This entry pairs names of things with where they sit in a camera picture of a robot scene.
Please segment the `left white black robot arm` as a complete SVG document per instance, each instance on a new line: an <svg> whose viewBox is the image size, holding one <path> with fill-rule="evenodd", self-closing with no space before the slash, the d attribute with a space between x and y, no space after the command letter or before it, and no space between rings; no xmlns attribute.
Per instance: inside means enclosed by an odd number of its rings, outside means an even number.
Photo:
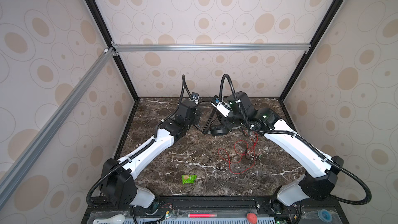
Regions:
<svg viewBox="0 0 398 224"><path fill-rule="evenodd" d="M161 120L155 134L144 144L118 160L110 158L104 163L101 178L87 194L87 204L113 205L117 209L129 206L152 207L155 194L137 186L135 180L160 153L183 138L198 118L198 104L195 100L186 99L179 103L170 118Z"/></svg>

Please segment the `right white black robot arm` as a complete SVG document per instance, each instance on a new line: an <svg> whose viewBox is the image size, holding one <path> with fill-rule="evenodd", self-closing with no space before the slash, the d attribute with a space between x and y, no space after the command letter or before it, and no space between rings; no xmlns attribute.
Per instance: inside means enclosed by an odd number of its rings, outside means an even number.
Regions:
<svg viewBox="0 0 398 224"><path fill-rule="evenodd" d="M333 198L350 205L365 205L371 201L370 188L359 177L343 168L342 158L332 157L310 144L270 108L256 110L247 94L240 91L224 101L215 96L211 104L227 122L238 123L252 132L263 135L286 151L305 169L301 177L277 188L274 192L270 202L274 211L279 212L282 208L305 199L324 201ZM348 200L331 194L340 172L351 177L363 188L364 199Z"/></svg>

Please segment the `black blue headphones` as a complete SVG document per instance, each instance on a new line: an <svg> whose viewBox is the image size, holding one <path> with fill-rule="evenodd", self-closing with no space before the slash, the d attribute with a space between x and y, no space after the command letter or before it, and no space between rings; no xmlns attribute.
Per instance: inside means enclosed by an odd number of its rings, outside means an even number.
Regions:
<svg viewBox="0 0 398 224"><path fill-rule="evenodd" d="M200 107L203 103L210 103L210 100L202 100L199 101L198 106ZM224 136L233 130L234 126L234 113L231 109L231 112L228 118L223 117L214 107L209 115L209 118L206 120L205 125L203 127L198 124L194 124L193 126L200 131L203 135L211 134L212 136Z"/></svg>

